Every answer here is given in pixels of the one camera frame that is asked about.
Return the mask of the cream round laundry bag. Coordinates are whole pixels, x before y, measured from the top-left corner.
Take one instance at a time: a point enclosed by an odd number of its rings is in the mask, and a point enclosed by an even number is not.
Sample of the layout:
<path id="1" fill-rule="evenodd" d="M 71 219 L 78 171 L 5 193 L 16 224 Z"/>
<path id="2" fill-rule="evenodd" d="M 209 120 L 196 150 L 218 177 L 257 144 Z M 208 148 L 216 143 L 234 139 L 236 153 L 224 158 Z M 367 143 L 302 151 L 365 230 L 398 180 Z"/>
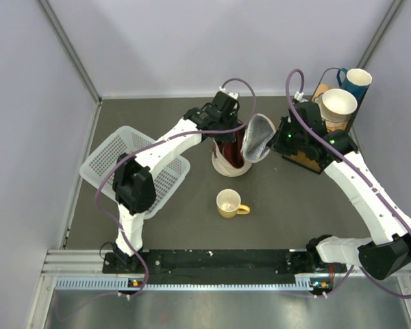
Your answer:
<path id="1" fill-rule="evenodd" d="M 270 152 L 266 144 L 277 131 L 272 120 L 261 113 L 254 114 L 244 128 L 245 135 L 242 142 L 241 154 L 245 164 L 241 169 L 234 168 L 224 159 L 217 145 L 217 143 L 221 141 L 213 140 L 212 165 L 219 174 L 225 177 L 234 178 L 242 176 L 248 172 L 252 164 L 263 160 Z"/>

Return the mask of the dark red bra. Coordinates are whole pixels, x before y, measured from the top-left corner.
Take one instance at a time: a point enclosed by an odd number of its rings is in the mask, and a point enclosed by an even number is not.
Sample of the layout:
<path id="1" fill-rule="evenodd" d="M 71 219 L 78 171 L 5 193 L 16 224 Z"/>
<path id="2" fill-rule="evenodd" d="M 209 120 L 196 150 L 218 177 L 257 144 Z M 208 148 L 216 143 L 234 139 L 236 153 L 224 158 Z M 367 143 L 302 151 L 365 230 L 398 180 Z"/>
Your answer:
<path id="1" fill-rule="evenodd" d="M 234 168 L 241 169 L 244 164 L 244 158 L 241 154 L 242 142 L 245 135 L 245 128 L 235 132 L 236 140 L 234 142 L 218 142 L 218 148 L 224 159 Z"/>

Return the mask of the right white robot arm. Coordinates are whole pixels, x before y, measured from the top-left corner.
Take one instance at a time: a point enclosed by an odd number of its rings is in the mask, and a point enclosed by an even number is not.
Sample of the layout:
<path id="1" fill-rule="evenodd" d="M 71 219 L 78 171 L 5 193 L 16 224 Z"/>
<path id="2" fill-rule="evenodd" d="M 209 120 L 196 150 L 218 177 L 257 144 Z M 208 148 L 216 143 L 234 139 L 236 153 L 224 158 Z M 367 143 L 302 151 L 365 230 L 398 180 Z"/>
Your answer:
<path id="1" fill-rule="evenodd" d="M 367 239 L 320 236 L 311 241 L 306 263 L 322 271 L 330 263 L 359 266 L 384 280 L 411 263 L 411 218 L 401 211 L 377 182 L 348 133 L 327 131 L 319 105 L 292 103 L 268 148 L 291 156 L 303 153 L 344 192 L 366 224 Z"/>

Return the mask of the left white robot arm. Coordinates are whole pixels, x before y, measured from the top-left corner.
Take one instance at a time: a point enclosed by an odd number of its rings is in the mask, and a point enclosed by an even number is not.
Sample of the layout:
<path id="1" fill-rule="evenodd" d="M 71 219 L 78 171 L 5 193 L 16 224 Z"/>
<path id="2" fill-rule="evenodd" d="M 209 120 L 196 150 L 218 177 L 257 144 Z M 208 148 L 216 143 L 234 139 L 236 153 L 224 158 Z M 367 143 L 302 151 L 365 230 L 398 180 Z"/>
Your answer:
<path id="1" fill-rule="evenodd" d="M 176 157 L 207 138 L 234 142 L 239 94 L 225 88 L 202 108 L 191 108 L 165 135 L 140 151 L 122 154 L 115 166 L 112 190 L 119 210 L 119 230 L 114 242 L 118 264 L 132 272 L 141 266 L 142 227 L 145 213 L 154 204 L 155 179 Z"/>

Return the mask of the white ceramic bowl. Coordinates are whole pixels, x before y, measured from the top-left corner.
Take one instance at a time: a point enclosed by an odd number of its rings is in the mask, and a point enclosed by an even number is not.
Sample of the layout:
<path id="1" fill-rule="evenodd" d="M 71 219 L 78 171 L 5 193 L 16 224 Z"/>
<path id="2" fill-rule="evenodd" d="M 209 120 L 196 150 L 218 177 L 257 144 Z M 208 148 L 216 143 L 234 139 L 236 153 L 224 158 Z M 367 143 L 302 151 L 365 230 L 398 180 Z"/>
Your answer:
<path id="1" fill-rule="evenodd" d="M 321 96 L 321 116 L 327 121 L 346 121 L 357 108 L 356 98 L 346 90 L 333 88 Z"/>

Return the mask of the yellow ceramic mug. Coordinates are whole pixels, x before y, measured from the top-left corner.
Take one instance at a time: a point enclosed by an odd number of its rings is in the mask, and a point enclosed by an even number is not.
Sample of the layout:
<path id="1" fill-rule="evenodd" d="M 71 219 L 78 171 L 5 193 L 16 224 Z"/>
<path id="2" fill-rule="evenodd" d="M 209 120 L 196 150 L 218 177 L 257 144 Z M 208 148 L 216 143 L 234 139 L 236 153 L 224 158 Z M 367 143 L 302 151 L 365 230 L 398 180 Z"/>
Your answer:
<path id="1" fill-rule="evenodd" d="M 233 189 L 224 189 L 216 196 L 216 207 L 219 214 L 226 219 L 236 215 L 248 215 L 250 207 L 241 203 L 240 195 Z"/>

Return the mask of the blue white mug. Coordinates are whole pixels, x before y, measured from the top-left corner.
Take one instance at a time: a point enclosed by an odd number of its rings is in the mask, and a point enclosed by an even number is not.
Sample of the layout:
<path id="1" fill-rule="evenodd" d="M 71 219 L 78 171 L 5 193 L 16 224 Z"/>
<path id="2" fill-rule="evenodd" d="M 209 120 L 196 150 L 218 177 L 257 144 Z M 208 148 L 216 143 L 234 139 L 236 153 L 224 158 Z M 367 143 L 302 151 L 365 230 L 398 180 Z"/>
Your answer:
<path id="1" fill-rule="evenodd" d="M 339 88 L 351 93 L 358 102 L 362 101 L 373 81 L 372 75 L 364 69 L 341 68 L 336 74 Z"/>

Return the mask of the white perforated plastic basket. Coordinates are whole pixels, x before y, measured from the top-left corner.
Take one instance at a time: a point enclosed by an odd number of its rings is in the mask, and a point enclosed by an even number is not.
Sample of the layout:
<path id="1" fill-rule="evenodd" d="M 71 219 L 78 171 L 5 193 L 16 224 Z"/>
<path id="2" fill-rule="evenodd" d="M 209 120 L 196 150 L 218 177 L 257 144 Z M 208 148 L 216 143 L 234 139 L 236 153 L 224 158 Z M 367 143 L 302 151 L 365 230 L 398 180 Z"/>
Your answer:
<path id="1" fill-rule="evenodd" d="M 120 155 L 132 153 L 155 141 L 138 130 L 122 126 L 107 137 L 84 161 L 80 176 L 95 188 L 117 163 Z M 145 214 L 150 219 L 167 203 L 190 171 L 190 163 L 182 156 L 168 164 L 154 180 L 156 199 Z"/>

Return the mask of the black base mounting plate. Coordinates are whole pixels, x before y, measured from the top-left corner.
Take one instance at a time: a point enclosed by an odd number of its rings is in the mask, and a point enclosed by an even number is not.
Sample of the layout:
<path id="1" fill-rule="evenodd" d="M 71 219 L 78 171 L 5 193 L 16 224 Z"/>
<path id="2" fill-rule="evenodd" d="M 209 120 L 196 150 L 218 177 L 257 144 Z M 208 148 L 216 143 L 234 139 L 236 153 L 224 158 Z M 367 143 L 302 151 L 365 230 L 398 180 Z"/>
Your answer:
<path id="1" fill-rule="evenodd" d="M 288 249 L 151 249 L 141 252 L 151 283 L 290 283 L 300 273 L 332 278 L 345 270 Z"/>

